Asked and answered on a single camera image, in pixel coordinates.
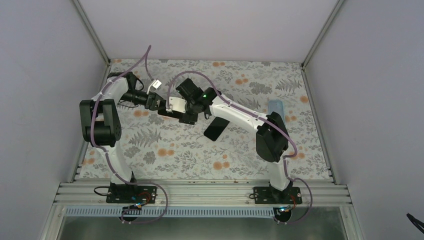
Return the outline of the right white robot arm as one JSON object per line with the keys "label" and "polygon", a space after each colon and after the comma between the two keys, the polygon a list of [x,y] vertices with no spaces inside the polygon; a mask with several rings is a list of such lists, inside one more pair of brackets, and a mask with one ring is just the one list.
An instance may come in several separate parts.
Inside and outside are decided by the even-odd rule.
{"label": "right white robot arm", "polygon": [[202,90],[190,78],[180,83],[176,91],[181,97],[169,97],[167,104],[182,114],[181,123],[195,124],[200,113],[214,117],[203,133],[211,141],[216,141],[230,123],[255,134],[256,153],[267,162],[270,174],[269,186],[256,195],[256,204],[282,204],[291,200],[293,181],[286,176],[287,165],[282,157],[292,142],[280,114],[257,113],[231,101],[213,86]]}

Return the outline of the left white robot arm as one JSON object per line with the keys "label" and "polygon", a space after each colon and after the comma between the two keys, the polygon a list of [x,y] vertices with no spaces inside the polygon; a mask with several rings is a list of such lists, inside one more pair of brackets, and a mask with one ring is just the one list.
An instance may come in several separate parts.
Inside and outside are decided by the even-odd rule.
{"label": "left white robot arm", "polygon": [[117,110],[120,101],[144,106],[149,111],[163,111],[166,100],[155,92],[136,88],[140,79],[132,72],[113,72],[106,85],[93,98],[79,104],[83,139],[95,147],[106,161],[111,174],[104,194],[107,203],[154,202],[155,186],[137,185],[119,143],[122,125]]}

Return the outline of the phone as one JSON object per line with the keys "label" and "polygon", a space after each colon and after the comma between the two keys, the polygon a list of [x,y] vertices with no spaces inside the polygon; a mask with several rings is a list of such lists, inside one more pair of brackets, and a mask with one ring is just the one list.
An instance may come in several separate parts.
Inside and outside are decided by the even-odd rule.
{"label": "phone", "polygon": [[230,122],[221,117],[215,117],[210,125],[203,132],[203,135],[209,140],[215,142],[223,133]]}
{"label": "phone", "polygon": [[183,113],[181,113],[181,112],[167,111],[165,108],[158,109],[157,114],[160,115],[160,116],[173,118],[173,119],[180,119],[183,115]]}

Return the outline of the light blue phone case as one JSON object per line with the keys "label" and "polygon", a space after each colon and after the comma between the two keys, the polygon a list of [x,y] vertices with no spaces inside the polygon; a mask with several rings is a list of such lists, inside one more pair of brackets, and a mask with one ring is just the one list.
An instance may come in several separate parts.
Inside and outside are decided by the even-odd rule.
{"label": "light blue phone case", "polygon": [[271,114],[273,112],[278,113],[281,116],[283,122],[286,123],[284,105],[281,100],[271,99],[268,101],[268,113]]}

